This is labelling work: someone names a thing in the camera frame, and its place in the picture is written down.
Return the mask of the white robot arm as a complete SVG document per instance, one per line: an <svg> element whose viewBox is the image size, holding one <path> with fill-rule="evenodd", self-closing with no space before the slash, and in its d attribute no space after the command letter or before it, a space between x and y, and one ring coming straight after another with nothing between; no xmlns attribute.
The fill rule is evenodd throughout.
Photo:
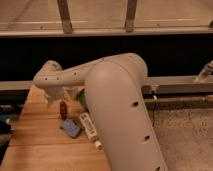
<svg viewBox="0 0 213 171"><path fill-rule="evenodd" d="M111 171L168 171L143 99L145 61L135 53L103 57L69 69L46 62L33 83L53 99L82 85Z"/></svg>

